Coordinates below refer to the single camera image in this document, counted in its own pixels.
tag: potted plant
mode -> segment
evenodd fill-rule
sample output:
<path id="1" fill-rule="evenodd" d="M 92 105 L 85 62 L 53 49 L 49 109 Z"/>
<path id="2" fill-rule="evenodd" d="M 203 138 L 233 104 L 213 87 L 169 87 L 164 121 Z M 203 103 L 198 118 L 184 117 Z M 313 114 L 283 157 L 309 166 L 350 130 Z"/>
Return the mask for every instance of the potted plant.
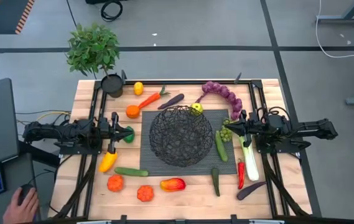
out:
<path id="1" fill-rule="evenodd" d="M 78 24 L 77 30 L 71 34 L 73 37 L 68 41 L 70 50 L 66 55 L 70 72 L 78 70 L 85 76 L 92 73 L 96 79 L 98 68 L 102 69 L 106 74 L 101 81 L 102 89 L 112 97 L 119 97 L 123 93 L 123 82 L 117 74 L 108 73 L 113 69 L 116 57 L 119 58 L 116 34 L 95 23 L 84 28 Z"/>

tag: wooden table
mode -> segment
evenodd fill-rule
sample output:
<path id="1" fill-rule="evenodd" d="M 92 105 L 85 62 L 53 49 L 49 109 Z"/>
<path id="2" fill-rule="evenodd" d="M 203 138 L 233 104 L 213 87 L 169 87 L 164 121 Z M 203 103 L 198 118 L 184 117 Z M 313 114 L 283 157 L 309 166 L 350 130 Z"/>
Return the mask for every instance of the wooden table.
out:
<path id="1" fill-rule="evenodd" d="M 268 108 L 272 106 L 284 107 L 284 101 L 277 79 L 264 79 L 263 89 Z M 77 92 L 72 109 L 72 118 L 84 119 L 88 117 L 90 102 L 93 93 L 93 80 L 80 80 L 77 86 Z M 242 99 L 243 108 L 248 112 L 252 111 L 249 90 L 246 85 L 229 85 L 231 91 Z M 124 93 L 120 98 L 107 97 L 105 117 L 110 119 L 112 112 L 119 115 L 121 126 L 131 126 L 135 130 L 135 140 L 131 144 L 124 141 L 116 143 L 118 160 L 114 167 L 133 167 L 139 169 L 139 153 L 141 145 L 141 116 L 137 119 L 130 119 L 126 116 L 125 108 L 128 105 L 138 105 L 149 95 L 158 92 L 160 85 L 146 85 L 144 93 L 136 96 L 133 93 L 133 86 L 125 86 Z M 166 90 L 175 96 L 179 93 L 185 95 L 185 99 L 180 105 L 192 104 L 201 94 L 200 85 L 168 85 Z M 98 95 L 96 116 L 99 114 L 100 96 Z M 160 100 L 150 104 L 143 110 L 156 110 L 156 108 L 168 101 L 170 97 L 163 97 Z M 207 95 L 202 100 L 205 110 L 228 109 L 231 106 L 218 95 Z M 103 155 L 107 149 L 109 141 L 105 140 L 103 144 L 103 153 L 98 156 L 97 169 Z M 233 137 L 233 145 L 236 160 L 243 159 L 243 153 L 237 135 Z M 264 170 L 261 162 L 261 156 L 255 151 L 256 163 L 259 170 L 259 181 L 264 181 Z M 60 210 L 75 189 L 77 181 L 80 156 L 72 156 L 66 161 L 58 171 L 57 181 L 55 183 L 54 194 L 52 196 L 51 206 Z M 285 188 L 293 196 L 295 201 L 308 213 L 311 213 L 309 199 L 305 188 L 304 178 L 302 176 L 299 161 L 288 154 L 279 154 L 282 177 Z M 160 189 L 159 182 L 171 177 L 127 177 L 124 176 L 124 189 L 119 193 L 110 192 L 106 183 L 108 178 L 114 174 L 113 169 L 106 173 L 96 171 L 95 180 L 91 198 L 91 208 L 89 219 L 108 219 L 119 220 L 121 215 L 127 215 L 128 219 L 133 220 L 165 220 L 165 219 L 230 219 L 231 214 L 236 214 L 238 218 L 271 218 L 269 208 L 269 199 L 266 186 L 260 187 L 251 195 L 242 201 L 236 199 L 238 193 L 237 175 L 220 176 L 221 197 L 214 193 L 212 178 L 210 175 L 192 175 L 182 176 L 187 187 L 184 191 L 167 193 Z M 245 177 L 245 187 L 253 184 Z M 140 185 L 151 185 L 155 191 L 153 201 L 143 203 L 136 198 L 137 189 Z M 274 186 L 277 210 L 282 214 L 281 201 L 279 193 Z M 85 199 L 83 191 L 80 197 L 80 206 L 78 215 L 82 215 L 83 203 Z M 55 215 L 55 212 L 49 211 L 49 217 Z"/>

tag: yellow pepper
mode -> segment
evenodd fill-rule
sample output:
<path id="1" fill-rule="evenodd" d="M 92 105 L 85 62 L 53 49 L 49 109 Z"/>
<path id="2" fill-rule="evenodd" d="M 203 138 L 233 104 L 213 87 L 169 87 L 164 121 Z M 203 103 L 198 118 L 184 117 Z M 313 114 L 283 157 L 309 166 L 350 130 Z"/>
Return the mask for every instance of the yellow pepper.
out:
<path id="1" fill-rule="evenodd" d="M 104 156 L 104 158 L 102 159 L 101 165 L 100 165 L 100 172 L 106 172 L 108 171 L 114 164 L 114 162 L 116 162 L 117 159 L 117 152 L 115 152 L 114 154 L 111 154 L 110 152 L 107 152 Z"/>
<path id="2" fill-rule="evenodd" d="M 134 84 L 135 95 L 141 95 L 144 92 L 144 85 L 141 82 L 136 82 Z"/>

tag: white cable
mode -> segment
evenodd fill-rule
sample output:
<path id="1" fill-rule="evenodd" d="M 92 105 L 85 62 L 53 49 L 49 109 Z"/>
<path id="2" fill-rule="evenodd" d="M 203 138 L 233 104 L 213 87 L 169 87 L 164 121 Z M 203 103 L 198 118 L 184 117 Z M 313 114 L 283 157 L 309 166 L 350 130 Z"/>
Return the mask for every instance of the white cable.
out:
<path id="1" fill-rule="evenodd" d="M 315 34 L 316 34 L 316 40 L 318 41 L 318 45 L 320 47 L 320 49 L 322 50 L 322 52 L 331 58 L 346 58 L 346 57 L 354 57 L 354 55 L 344 55 L 344 56 L 333 56 L 333 55 L 329 55 L 328 53 L 326 53 L 326 51 L 323 49 L 323 47 L 321 46 L 320 42 L 319 42 L 319 37 L 318 37 L 318 21 L 319 21 L 319 16 L 320 16 L 320 11 L 322 10 L 322 0 L 319 0 L 319 13 L 318 16 L 316 17 L 316 25 L 315 25 Z"/>

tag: purple eggplant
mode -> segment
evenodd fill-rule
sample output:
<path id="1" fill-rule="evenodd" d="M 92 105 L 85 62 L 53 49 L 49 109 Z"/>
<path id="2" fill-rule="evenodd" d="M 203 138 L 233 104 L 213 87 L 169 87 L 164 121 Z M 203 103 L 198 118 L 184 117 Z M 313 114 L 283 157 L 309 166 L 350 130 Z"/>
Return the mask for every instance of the purple eggplant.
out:
<path id="1" fill-rule="evenodd" d="M 160 107 L 158 107 L 157 109 L 158 110 L 163 110 L 163 109 L 166 109 L 167 107 L 171 106 L 171 105 L 174 105 L 178 102 L 180 102 L 181 100 L 184 99 L 184 94 L 180 93 L 178 94 L 177 96 L 171 98 L 171 100 L 169 100 L 167 103 L 164 103 L 163 105 L 161 105 Z"/>
<path id="2" fill-rule="evenodd" d="M 258 182 L 255 183 L 253 185 L 250 185 L 248 187 L 245 187 L 243 190 L 241 190 L 238 193 L 238 200 L 243 200 L 245 199 L 245 197 L 247 197 L 249 194 L 251 194 L 253 191 L 255 191 L 257 188 L 259 188 L 260 186 L 266 184 L 266 182 Z"/>

